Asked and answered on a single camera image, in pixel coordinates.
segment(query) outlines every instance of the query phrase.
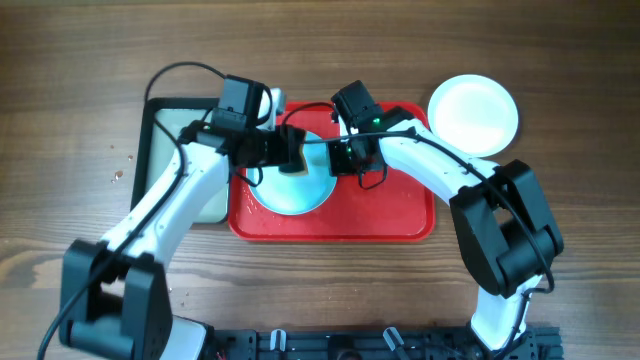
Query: metal clamp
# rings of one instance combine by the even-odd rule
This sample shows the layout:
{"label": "metal clamp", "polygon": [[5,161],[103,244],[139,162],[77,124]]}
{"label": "metal clamp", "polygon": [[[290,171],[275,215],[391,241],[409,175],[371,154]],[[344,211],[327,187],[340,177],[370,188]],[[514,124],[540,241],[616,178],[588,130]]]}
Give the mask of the metal clamp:
{"label": "metal clamp", "polygon": [[279,359],[284,359],[287,350],[287,332],[282,329],[275,329],[271,332],[269,340],[269,350],[278,353]]}
{"label": "metal clamp", "polygon": [[398,329],[393,326],[388,327],[382,332],[382,337],[387,345],[389,345],[391,352],[395,353],[398,359],[409,360],[409,355],[404,351],[404,340],[402,340]]}

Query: black metal base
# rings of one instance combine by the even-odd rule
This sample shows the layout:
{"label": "black metal base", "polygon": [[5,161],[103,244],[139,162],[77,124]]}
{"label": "black metal base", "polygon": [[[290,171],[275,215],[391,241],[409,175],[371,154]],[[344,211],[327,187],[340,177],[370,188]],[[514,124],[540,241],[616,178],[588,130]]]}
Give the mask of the black metal base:
{"label": "black metal base", "polygon": [[[271,350],[270,333],[216,330],[211,358],[226,360],[488,360],[467,327],[400,331],[404,346],[392,352],[382,331],[289,332],[284,351]],[[562,360],[558,328],[529,327],[508,360]]]}

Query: white plate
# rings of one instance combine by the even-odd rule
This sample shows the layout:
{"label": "white plate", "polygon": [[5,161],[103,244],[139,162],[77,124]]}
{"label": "white plate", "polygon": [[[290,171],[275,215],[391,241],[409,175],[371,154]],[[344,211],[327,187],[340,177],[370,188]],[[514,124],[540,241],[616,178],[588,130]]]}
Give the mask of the white plate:
{"label": "white plate", "polygon": [[476,157],[494,155],[518,130],[518,109],[502,85],[480,75],[460,75],[440,85],[427,109],[431,131]]}

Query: wooden table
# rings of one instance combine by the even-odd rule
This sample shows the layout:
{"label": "wooden table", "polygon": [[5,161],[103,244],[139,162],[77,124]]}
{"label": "wooden table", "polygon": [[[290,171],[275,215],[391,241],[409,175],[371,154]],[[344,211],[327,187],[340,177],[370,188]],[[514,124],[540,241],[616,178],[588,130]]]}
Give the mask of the wooden table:
{"label": "wooden table", "polygon": [[[565,237],[557,291],[534,298],[530,322],[560,326],[567,359],[638,358],[637,1],[26,2],[0,10],[0,359],[33,358],[65,249],[128,212],[144,86],[185,59],[290,100],[328,100],[361,79],[378,101],[426,105],[451,76],[498,80],[521,133],[496,160],[535,169]],[[155,95],[220,86],[176,70]],[[258,245],[198,227],[169,271],[174,312],[234,329],[463,325],[477,285],[442,202],[437,212],[434,233],[412,245]],[[49,355],[86,357],[57,338]]]}

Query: red tray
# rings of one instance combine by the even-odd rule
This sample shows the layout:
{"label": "red tray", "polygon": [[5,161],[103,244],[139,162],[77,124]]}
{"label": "red tray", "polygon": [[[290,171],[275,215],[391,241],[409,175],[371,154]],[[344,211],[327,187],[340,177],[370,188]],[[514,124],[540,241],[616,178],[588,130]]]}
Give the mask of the red tray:
{"label": "red tray", "polygon": [[[287,112],[305,104],[287,104]],[[386,111],[402,106],[427,123],[416,104],[381,103]],[[322,107],[301,111],[291,125],[307,129],[322,138],[340,133],[331,122],[330,110]],[[364,184],[381,179],[381,172],[367,174]],[[251,241],[344,241],[415,242],[424,239],[435,225],[433,193],[408,175],[389,169],[387,180],[372,190],[362,190],[357,176],[338,178],[333,193],[317,209],[303,215],[286,216],[267,210],[253,197],[249,186],[233,178],[229,226],[236,235]]]}

